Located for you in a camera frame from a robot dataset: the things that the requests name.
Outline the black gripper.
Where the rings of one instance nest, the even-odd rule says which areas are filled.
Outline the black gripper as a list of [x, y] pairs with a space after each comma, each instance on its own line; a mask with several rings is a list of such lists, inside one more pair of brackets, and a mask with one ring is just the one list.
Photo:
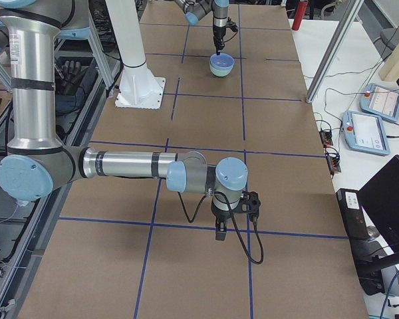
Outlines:
[[215, 239], [224, 241], [227, 234], [227, 221], [231, 219], [233, 213], [220, 209], [214, 202], [211, 203], [211, 212], [215, 216]]
[[213, 26], [213, 43], [215, 46], [215, 54], [219, 56], [225, 46], [224, 43], [225, 27]]

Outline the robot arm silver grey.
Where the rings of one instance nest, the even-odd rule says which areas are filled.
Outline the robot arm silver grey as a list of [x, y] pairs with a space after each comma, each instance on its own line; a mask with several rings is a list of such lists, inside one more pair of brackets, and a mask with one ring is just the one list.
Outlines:
[[216, 55], [220, 55], [225, 47], [224, 36], [226, 35], [228, 22], [228, 0], [201, 0], [182, 1], [175, 0], [174, 3], [184, 12], [186, 21], [190, 26], [195, 26], [210, 12], [213, 14], [213, 42]]
[[[189, 25], [213, 13], [213, 41], [223, 57], [229, 1], [175, 1]], [[147, 66], [134, 1], [106, 1], [122, 59], [117, 107], [152, 108], [161, 104], [165, 78]], [[55, 130], [55, 50], [61, 31], [87, 22], [87, 1], [0, 1], [0, 20], [9, 32], [14, 138], [0, 161], [0, 187], [11, 197], [35, 201], [53, 190], [82, 178], [165, 179], [170, 191], [201, 193], [199, 206], [214, 197], [216, 240], [224, 240], [230, 218], [239, 239], [235, 213], [247, 205], [247, 166], [237, 158], [208, 165], [198, 152], [108, 152], [65, 146]]]

